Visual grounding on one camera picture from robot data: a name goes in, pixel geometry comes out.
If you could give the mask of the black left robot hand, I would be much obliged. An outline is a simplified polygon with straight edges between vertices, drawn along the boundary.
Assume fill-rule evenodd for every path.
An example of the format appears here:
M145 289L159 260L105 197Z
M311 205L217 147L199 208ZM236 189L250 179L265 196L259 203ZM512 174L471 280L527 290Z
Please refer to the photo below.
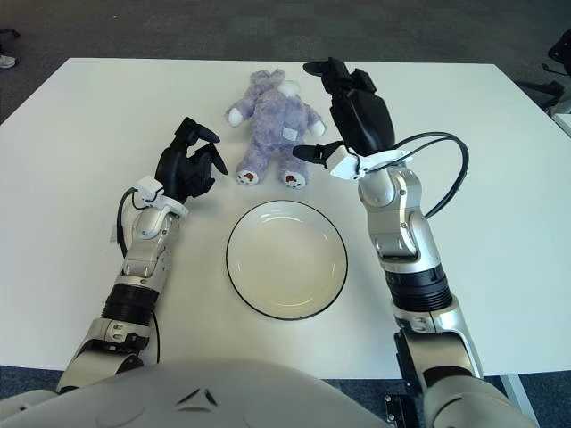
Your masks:
M154 178L164 195L182 204L208 193L215 183L212 168L226 175L228 169L215 144L219 137L207 127L184 118L170 145L162 152Z

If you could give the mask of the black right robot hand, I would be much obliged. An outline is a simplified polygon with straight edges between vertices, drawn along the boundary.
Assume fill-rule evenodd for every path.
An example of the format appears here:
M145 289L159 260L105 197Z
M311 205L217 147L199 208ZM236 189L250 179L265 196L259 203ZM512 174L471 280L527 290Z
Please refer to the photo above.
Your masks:
M296 145L295 158L326 166L327 159L341 146L363 157L394 147L388 108L366 71L348 71L344 62L333 57L325 62L306 62L303 69L319 77L331 95L330 113L341 139L327 145Z

